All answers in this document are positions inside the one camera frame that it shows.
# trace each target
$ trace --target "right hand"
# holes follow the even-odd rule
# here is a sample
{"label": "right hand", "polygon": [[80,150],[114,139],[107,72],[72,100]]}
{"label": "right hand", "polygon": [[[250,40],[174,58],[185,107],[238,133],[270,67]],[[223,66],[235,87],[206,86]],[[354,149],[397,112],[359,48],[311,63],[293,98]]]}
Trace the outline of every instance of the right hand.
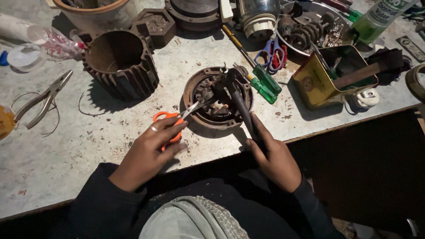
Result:
{"label": "right hand", "polygon": [[293,193],[301,184],[302,176],[288,146],[274,139],[253,111],[251,111],[251,119],[267,148],[267,155],[264,155],[254,140],[246,140],[261,171],[282,190]]}

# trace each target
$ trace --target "black sleeve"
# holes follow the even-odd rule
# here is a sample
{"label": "black sleeve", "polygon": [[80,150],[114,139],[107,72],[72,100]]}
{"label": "black sleeve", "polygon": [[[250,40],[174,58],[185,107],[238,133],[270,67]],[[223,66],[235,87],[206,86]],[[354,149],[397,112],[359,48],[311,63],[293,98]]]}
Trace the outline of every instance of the black sleeve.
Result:
{"label": "black sleeve", "polygon": [[129,193],[116,187],[108,177],[118,165],[100,163],[71,203],[68,216],[58,222],[51,238],[123,238],[146,189]]}
{"label": "black sleeve", "polygon": [[298,228],[294,228],[303,238],[345,239],[326,214],[319,199],[313,193],[312,187],[303,177],[300,186],[291,193],[297,208]]}

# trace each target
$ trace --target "finger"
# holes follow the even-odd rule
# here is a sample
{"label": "finger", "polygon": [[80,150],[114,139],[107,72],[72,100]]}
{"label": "finger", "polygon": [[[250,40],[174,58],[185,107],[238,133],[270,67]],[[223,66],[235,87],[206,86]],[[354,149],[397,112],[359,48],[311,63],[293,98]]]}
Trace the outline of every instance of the finger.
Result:
{"label": "finger", "polygon": [[254,155],[255,160],[259,165],[264,165],[268,162],[266,156],[261,151],[260,147],[252,139],[247,139],[246,144],[250,148],[252,154]]}
{"label": "finger", "polygon": [[258,133],[260,134],[260,136],[263,138],[264,142],[266,143],[266,147],[268,149],[270,149],[270,147],[273,147],[275,144],[275,139],[273,138],[269,130],[263,125],[263,123],[257,117],[257,115],[254,113],[254,111],[251,111],[251,118],[258,129]]}
{"label": "finger", "polygon": [[186,144],[172,144],[158,156],[158,161],[162,164],[165,164],[168,160],[172,159],[178,152],[184,150],[185,148],[187,148]]}
{"label": "finger", "polygon": [[187,121],[184,121],[181,124],[174,125],[162,131],[156,133],[155,136],[152,137],[152,144],[155,148],[159,148],[163,146],[165,143],[169,142],[175,135],[177,135],[180,131],[182,131],[187,126]]}
{"label": "finger", "polygon": [[[158,130],[158,133],[162,131],[166,126],[174,125],[177,122],[177,117],[170,117],[170,118],[164,118],[159,119],[158,121],[151,124],[152,127]],[[155,135],[156,132],[153,131],[153,129],[148,128],[142,135],[146,137],[150,137],[152,135]]]}

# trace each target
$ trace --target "left hand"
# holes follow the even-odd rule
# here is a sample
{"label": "left hand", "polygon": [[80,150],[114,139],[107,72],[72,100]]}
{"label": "left hand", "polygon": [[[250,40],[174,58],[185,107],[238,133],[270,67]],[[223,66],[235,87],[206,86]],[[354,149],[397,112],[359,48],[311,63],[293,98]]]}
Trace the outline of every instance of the left hand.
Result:
{"label": "left hand", "polygon": [[187,147],[185,144],[175,143],[168,146],[164,152],[158,150],[187,126],[187,121],[174,125],[177,120],[177,117],[171,117],[153,123],[152,126],[158,132],[148,128],[141,134],[120,166],[109,176],[109,180],[120,189],[133,192],[153,178],[168,160]]}

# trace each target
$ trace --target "workbench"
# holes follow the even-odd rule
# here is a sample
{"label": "workbench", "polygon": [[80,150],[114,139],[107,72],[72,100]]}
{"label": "workbench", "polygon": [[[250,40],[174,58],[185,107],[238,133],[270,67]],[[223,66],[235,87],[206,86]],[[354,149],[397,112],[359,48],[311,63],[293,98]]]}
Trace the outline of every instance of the workbench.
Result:
{"label": "workbench", "polygon": [[[364,13],[372,4],[369,0],[355,1],[352,8]],[[144,1],[142,5],[145,8],[164,7],[163,1],[159,0]],[[3,0],[0,9],[3,13],[43,26],[53,24],[64,32],[72,29],[66,17],[59,10],[50,9],[43,0]],[[414,33],[413,24],[401,18],[381,35],[380,41],[385,42],[381,45],[402,49],[395,39],[404,35],[408,35],[425,50],[425,42]],[[255,51],[262,48],[247,47],[247,50],[255,56]],[[412,58],[414,65],[418,65],[404,49],[403,54]],[[223,62],[228,66],[236,62],[250,71],[252,69],[220,30],[215,33],[178,31],[178,35],[166,47],[154,51],[153,59],[160,84],[154,94],[136,105],[110,97],[83,71],[81,61],[47,62],[41,69],[27,74],[16,73],[10,67],[0,67],[0,104],[6,106],[10,106],[17,96],[26,91],[45,91],[67,70],[74,71],[56,97],[60,122],[52,135],[43,138],[40,133],[54,129],[58,121],[56,110],[48,112],[31,130],[24,126],[39,112],[39,104],[21,119],[17,130],[0,141],[0,218],[75,198],[100,162],[121,162],[133,141],[152,123],[155,113],[175,112],[176,105],[180,110],[184,86],[197,71],[221,66]],[[400,81],[377,87],[380,102],[365,113],[351,115],[342,105],[309,111],[304,107],[294,85],[288,84],[298,67],[298,64],[289,60],[286,69],[274,75],[282,86],[282,93],[275,104],[270,105],[259,94],[254,94],[253,110],[279,140],[299,140],[420,104],[408,90],[403,73]],[[105,114],[94,117],[80,113],[78,105],[82,93],[81,111]],[[33,97],[36,95],[21,97],[13,109],[17,111]],[[176,158],[180,162],[168,165],[167,171],[237,154],[244,150],[247,135],[244,125],[217,132],[192,122],[182,132],[182,139],[188,144],[187,151],[179,153]]]}

